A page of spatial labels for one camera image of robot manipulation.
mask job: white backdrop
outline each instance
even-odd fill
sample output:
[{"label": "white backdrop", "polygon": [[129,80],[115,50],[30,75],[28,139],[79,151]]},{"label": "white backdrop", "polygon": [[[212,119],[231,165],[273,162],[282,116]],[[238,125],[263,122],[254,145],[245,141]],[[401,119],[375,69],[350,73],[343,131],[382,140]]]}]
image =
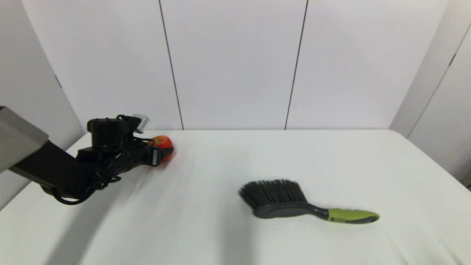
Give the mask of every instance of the white backdrop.
[{"label": "white backdrop", "polygon": [[309,1],[287,128],[389,128],[446,4]]},{"label": "white backdrop", "polygon": [[450,0],[390,129],[408,137],[445,75],[471,23],[471,1]]},{"label": "white backdrop", "polygon": [[[284,128],[306,0],[162,0],[176,88],[158,1],[23,3],[82,125]],[[310,1],[287,128],[388,128],[446,3]]]},{"label": "white backdrop", "polygon": [[471,33],[409,140],[456,179],[471,167]]},{"label": "white backdrop", "polygon": [[81,125],[134,113],[181,129],[158,1],[24,0]]}]

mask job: white wall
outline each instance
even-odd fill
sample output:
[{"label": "white wall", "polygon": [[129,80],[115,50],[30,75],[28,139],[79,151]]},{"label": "white wall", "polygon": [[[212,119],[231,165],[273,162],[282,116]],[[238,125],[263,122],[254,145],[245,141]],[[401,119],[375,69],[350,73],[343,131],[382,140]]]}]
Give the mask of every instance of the white wall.
[{"label": "white wall", "polygon": [[[59,87],[20,1],[0,1],[0,105],[39,127],[66,149],[83,134]],[[13,172],[0,175],[0,209],[29,181]]]},{"label": "white wall", "polygon": [[390,129],[408,137],[437,89],[471,23],[471,1],[450,0],[429,50]]},{"label": "white wall", "polygon": [[284,129],[306,0],[162,0],[185,129]]},{"label": "white wall", "polygon": [[389,128],[446,5],[309,1],[287,128]]},{"label": "white wall", "polygon": [[471,167],[471,33],[409,140],[458,180]]},{"label": "white wall", "polygon": [[447,4],[309,2],[292,90],[306,0],[23,2],[82,124],[166,129],[388,128]]},{"label": "white wall", "polygon": [[80,123],[134,113],[181,129],[157,0],[23,0]]}]

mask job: panel seam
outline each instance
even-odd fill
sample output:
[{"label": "panel seam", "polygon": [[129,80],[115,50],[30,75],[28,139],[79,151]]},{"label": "panel seam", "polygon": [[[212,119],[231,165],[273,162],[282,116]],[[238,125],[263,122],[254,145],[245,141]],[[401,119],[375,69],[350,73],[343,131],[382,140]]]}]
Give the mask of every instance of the panel seam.
[{"label": "panel seam", "polygon": [[[460,45],[458,45],[458,48],[456,49],[456,52],[455,52],[454,55],[453,55],[453,59],[455,58],[456,54],[457,54],[458,51],[460,50],[461,45],[462,45],[463,42],[464,42],[464,39],[465,39],[466,36],[468,35],[468,32],[469,32],[469,30],[470,30],[470,27],[471,27],[471,23],[469,24],[468,29],[466,30],[466,33],[464,34],[464,37],[463,37],[463,39],[462,39],[461,42],[460,42]],[[410,131],[409,134],[407,135],[407,139],[409,139],[409,137],[411,136],[411,134],[412,134],[412,132],[414,131],[415,127],[417,126],[417,124],[419,124],[420,119],[422,118],[423,114],[425,113],[425,110],[428,108],[430,102],[432,101],[432,98],[435,96],[435,93],[437,93],[437,90],[439,89],[439,87],[440,87],[440,85],[441,85],[443,79],[444,79],[445,76],[447,75],[448,70],[450,69],[450,67],[451,67],[451,62],[450,62],[450,64],[448,65],[448,68],[445,70],[443,76],[441,77],[440,82],[438,83],[437,87],[436,87],[435,90],[433,91],[432,96],[429,98],[429,101],[427,102],[427,104],[426,104],[425,107],[423,108],[422,113],[420,113],[419,118],[415,121],[415,124],[412,126],[411,131]]]},{"label": "panel seam", "polygon": [[291,98],[293,96],[294,81],[296,80],[296,70],[298,69],[299,53],[300,53],[300,50],[301,50],[302,34],[304,33],[304,23],[306,22],[306,14],[308,12],[308,4],[309,4],[309,0],[306,0],[306,8],[304,9],[304,18],[302,20],[301,37],[299,39],[298,55],[296,57],[296,65],[294,66],[293,83],[291,84],[290,102],[288,103],[288,113],[286,113],[286,122],[284,124],[284,129],[285,130],[286,130],[286,127],[288,125],[288,116],[290,114]]},{"label": "panel seam", "polygon": [[185,128],[183,127],[183,118],[181,116],[180,101],[178,99],[177,83],[175,82],[175,74],[173,72],[172,58],[170,56],[170,46],[169,46],[169,40],[167,38],[167,29],[165,28],[165,21],[163,19],[162,4],[161,4],[160,0],[159,0],[159,7],[160,7],[160,15],[162,17],[163,33],[165,34],[165,42],[167,43],[167,51],[169,53],[170,69],[172,70],[173,87],[175,88],[175,95],[177,96],[177,105],[178,105],[178,111],[179,111],[179,114],[180,114],[181,129],[185,130]]}]

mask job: table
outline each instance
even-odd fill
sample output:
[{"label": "table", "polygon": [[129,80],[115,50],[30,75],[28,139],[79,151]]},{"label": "table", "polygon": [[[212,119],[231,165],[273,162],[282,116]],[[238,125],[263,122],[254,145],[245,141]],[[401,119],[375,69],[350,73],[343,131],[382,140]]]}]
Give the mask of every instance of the table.
[{"label": "table", "polygon": [[[0,264],[471,264],[471,192],[396,132],[149,131],[175,157],[66,206],[31,183],[0,212]],[[85,135],[68,152],[91,144]],[[298,181],[320,207],[370,210],[353,225],[263,220],[237,194]]]}]

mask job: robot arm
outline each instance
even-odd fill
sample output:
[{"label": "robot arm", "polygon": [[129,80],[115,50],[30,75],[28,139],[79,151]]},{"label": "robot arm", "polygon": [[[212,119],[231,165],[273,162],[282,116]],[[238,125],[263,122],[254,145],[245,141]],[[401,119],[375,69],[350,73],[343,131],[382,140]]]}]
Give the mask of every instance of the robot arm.
[{"label": "robot arm", "polygon": [[72,157],[49,141],[45,132],[0,106],[0,173],[9,169],[38,183],[58,201],[79,204],[119,181],[119,174],[140,165],[158,166],[173,152],[173,148],[155,147],[153,139],[134,136],[135,131],[143,132],[147,122],[142,115],[90,120],[92,146]]}]

